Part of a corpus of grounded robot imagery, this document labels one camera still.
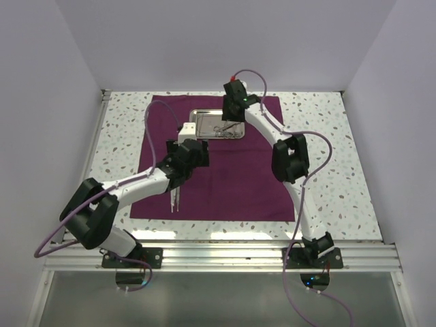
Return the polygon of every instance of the white enclosure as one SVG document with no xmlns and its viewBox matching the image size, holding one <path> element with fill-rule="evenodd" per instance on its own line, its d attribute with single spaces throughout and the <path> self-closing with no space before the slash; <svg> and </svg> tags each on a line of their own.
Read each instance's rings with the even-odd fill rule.
<svg viewBox="0 0 436 327">
<path fill-rule="evenodd" d="M 101 90 L 220 91 L 251 68 L 270 91 L 345 91 L 384 242 L 435 326 L 435 15 L 431 0 L 2 1 L 1 325 L 26 324 L 32 253 L 80 182 Z"/>
</svg>

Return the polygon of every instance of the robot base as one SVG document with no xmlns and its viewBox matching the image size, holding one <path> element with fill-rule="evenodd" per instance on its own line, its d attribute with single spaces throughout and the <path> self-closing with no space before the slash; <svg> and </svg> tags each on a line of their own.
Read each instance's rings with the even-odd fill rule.
<svg viewBox="0 0 436 327">
<path fill-rule="evenodd" d="M 153 269 L 160 269 L 162 266 L 162 259 L 164 250 L 161 247 L 144 247 L 139 249 L 140 253 L 138 258 L 143 260 Z M 130 262 L 120 261 L 110 255 L 104 255 L 102 261 L 102 268 L 109 269 L 129 269 L 129 268 L 143 268 L 141 264 L 132 264 Z"/>
<path fill-rule="evenodd" d="M 282 258 L 286 255 L 287 248 L 281 250 Z M 324 269 L 330 263 L 330 269 L 342 269 L 343 261 L 341 250 L 335 247 L 332 251 L 322 257 L 309 260 L 304 247 L 293 247 L 286 262 L 286 269 Z"/>
</svg>

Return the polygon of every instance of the metal tray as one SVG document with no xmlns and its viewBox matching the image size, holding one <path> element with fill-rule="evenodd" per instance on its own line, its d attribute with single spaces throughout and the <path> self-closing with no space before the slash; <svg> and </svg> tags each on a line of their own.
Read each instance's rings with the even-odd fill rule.
<svg viewBox="0 0 436 327">
<path fill-rule="evenodd" d="M 189 121 L 196 123 L 196 136 L 200 139 L 239 140 L 245 135 L 244 123 L 222 121 L 221 109 L 194 109 Z"/>
</svg>

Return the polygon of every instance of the maroon fabric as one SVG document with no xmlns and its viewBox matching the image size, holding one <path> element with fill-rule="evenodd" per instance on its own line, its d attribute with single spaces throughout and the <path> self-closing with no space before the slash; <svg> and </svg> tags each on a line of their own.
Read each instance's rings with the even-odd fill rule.
<svg viewBox="0 0 436 327">
<path fill-rule="evenodd" d="M 174 108 L 181 122 L 189 121 L 193 109 L 222 108 L 222 97 L 153 96 Z M 278 97 L 267 97 L 269 111 L 282 121 Z M 176 124 L 169 110 L 156 104 L 149 113 L 151 137 L 157 160 L 166 155 L 166 140 L 177 139 Z M 180 211 L 171 213 L 170 193 L 134 203 L 130 217 L 139 219 L 294 221 L 294 205 L 282 183 L 271 171 L 271 146 L 251 125 L 245 124 L 240 140 L 209 140 L 210 166 L 196 168 L 182 187 Z M 146 136 L 138 171 L 152 164 Z"/>
</svg>

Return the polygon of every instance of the speckled table top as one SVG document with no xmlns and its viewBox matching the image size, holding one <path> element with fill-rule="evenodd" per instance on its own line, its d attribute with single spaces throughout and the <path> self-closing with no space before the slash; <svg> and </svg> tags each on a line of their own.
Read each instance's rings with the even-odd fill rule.
<svg viewBox="0 0 436 327">
<path fill-rule="evenodd" d="M 111 181 L 137 172 L 144 135 L 144 111 L 154 94 L 223 95 L 222 92 L 113 92 L 91 165 L 92 177 L 98 181 Z M 332 161 L 309 185 L 333 238 L 381 240 L 341 95 L 305 92 L 268 95 L 280 98 L 283 121 L 288 128 L 319 131 L 333 144 Z M 307 140 L 314 167 L 323 162 L 327 148 L 316 137 L 307 136 Z M 288 222 L 130 219 L 129 213 L 130 206 L 120 210 L 115 225 L 139 239 L 285 240 L 290 238 L 295 227 L 295 223 Z"/>
</svg>

